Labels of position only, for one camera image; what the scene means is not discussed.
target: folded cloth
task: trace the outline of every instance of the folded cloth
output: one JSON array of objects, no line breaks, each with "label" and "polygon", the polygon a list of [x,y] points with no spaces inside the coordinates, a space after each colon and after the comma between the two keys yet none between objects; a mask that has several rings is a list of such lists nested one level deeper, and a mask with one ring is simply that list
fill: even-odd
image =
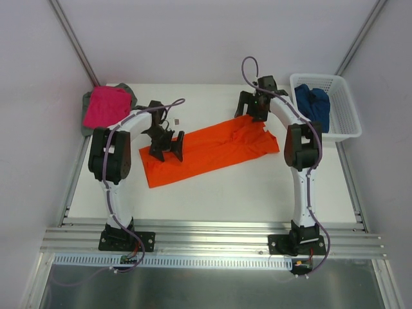
[{"label": "folded cloth", "polygon": [[329,132],[329,96],[322,89],[309,89],[308,85],[302,84],[295,88],[297,108],[303,116],[311,121],[322,123],[322,132]]},{"label": "folded cloth", "polygon": [[278,153],[276,137],[263,129],[263,122],[252,122],[245,115],[185,135],[183,162],[172,153],[164,153],[165,162],[149,155],[149,147],[140,156],[150,188],[167,185],[215,169]]},{"label": "folded cloth", "polygon": [[122,88],[95,87],[83,125],[91,129],[109,127],[127,117],[131,111],[131,95]]},{"label": "folded cloth", "polygon": [[[125,89],[127,93],[131,95],[131,108],[133,109],[136,106],[137,103],[137,98],[135,96],[135,93],[133,90],[126,84],[120,83],[119,85],[115,86],[115,88],[122,88]],[[82,100],[82,134],[83,136],[89,136],[93,134],[93,129],[86,127],[83,125],[83,120],[84,117],[86,116],[86,113],[88,112],[89,105],[90,105],[90,97],[91,97],[91,92],[89,91],[83,95],[83,100]]]}]

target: orange shirt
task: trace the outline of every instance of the orange shirt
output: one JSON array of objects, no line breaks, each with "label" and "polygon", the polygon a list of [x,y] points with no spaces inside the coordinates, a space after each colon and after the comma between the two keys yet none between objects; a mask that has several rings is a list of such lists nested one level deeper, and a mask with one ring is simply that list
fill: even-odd
[{"label": "orange shirt", "polygon": [[276,137],[265,132],[264,126],[245,115],[188,133],[183,140],[183,162],[172,153],[164,153],[165,162],[161,162],[149,155],[149,147],[140,149],[149,187],[278,153]]}]

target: blue cloth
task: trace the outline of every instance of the blue cloth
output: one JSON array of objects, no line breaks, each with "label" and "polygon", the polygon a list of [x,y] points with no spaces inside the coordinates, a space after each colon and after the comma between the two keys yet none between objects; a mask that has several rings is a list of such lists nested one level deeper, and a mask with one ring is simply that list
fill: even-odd
[{"label": "blue cloth", "polygon": [[302,84],[295,88],[297,108],[303,116],[311,121],[322,123],[322,132],[329,132],[329,96],[322,89],[309,89],[308,85]]}]

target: white basket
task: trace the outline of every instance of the white basket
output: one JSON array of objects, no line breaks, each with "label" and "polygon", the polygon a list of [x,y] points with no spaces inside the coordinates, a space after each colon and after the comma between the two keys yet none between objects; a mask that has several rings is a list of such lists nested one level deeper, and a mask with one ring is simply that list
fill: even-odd
[{"label": "white basket", "polygon": [[324,141],[341,142],[349,137],[358,137],[362,134],[355,104],[349,87],[342,77],[327,74],[292,74],[290,87],[295,106],[297,106],[295,88],[301,84],[308,85],[309,89],[320,88],[329,96],[330,125],[329,133],[322,133]]}]

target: pink cloth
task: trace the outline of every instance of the pink cloth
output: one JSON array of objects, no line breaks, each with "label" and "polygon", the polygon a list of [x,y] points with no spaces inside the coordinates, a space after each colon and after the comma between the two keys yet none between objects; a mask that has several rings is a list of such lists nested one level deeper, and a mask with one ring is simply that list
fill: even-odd
[{"label": "pink cloth", "polygon": [[83,125],[91,129],[109,127],[129,115],[131,95],[122,88],[95,87]]}]

